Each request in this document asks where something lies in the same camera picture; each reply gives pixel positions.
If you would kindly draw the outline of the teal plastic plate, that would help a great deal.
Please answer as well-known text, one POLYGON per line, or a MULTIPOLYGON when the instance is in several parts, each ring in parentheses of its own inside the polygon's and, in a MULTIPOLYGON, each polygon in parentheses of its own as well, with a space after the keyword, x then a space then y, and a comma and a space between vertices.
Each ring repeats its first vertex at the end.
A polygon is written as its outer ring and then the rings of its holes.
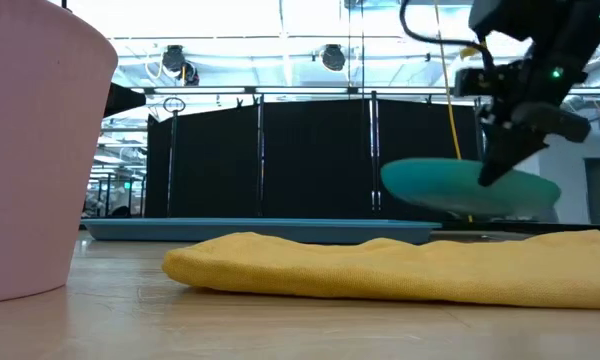
POLYGON ((385 164, 381 179, 388 192, 412 205, 458 215, 537 216, 554 207, 560 187, 538 175, 511 170, 482 186, 482 163, 446 158, 407 158, 385 164))

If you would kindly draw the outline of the pink plastic cup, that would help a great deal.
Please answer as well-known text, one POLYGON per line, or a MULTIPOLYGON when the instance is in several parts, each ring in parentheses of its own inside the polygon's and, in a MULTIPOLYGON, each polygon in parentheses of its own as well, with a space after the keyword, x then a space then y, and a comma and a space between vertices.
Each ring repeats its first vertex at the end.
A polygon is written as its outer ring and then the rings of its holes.
POLYGON ((116 66, 71 12, 0 0, 0 301, 67 282, 116 66))

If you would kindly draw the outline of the blue plastic tray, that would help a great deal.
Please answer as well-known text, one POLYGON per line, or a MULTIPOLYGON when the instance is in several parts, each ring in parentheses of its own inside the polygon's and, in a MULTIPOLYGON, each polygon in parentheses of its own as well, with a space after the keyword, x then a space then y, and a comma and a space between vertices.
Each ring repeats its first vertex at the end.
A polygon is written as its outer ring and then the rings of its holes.
POLYGON ((202 242, 243 232, 307 244, 356 245, 375 238, 427 243, 440 223, 378 219, 98 218, 82 224, 99 241, 202 242))

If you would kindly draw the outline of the yellow cloth napkin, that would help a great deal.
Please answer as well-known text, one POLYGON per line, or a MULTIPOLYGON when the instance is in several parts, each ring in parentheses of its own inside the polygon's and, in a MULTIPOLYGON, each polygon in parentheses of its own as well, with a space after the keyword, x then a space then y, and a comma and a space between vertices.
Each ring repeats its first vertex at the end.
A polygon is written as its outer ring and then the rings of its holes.
POLYGON ((598 230, 355 246, 235 233, 170 250, 162 269, 176 282, 229 292, 600 309, 598 230))

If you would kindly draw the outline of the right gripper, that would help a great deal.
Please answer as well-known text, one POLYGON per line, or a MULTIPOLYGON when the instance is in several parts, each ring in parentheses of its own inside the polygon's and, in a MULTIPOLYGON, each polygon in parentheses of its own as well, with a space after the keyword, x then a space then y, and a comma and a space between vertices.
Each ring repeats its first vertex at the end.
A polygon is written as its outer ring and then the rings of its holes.
POLYGON ((561 104, 570 90, 587 78, 575 59, 534 51, 508 64, 458 70, 454 95, 491 99, 478 111, 486 136, 478 183, 491 186, 517 164, 547 148, 544 139, 548 134, 584 142, 591 131, 589 121, 562 109, 561 104))

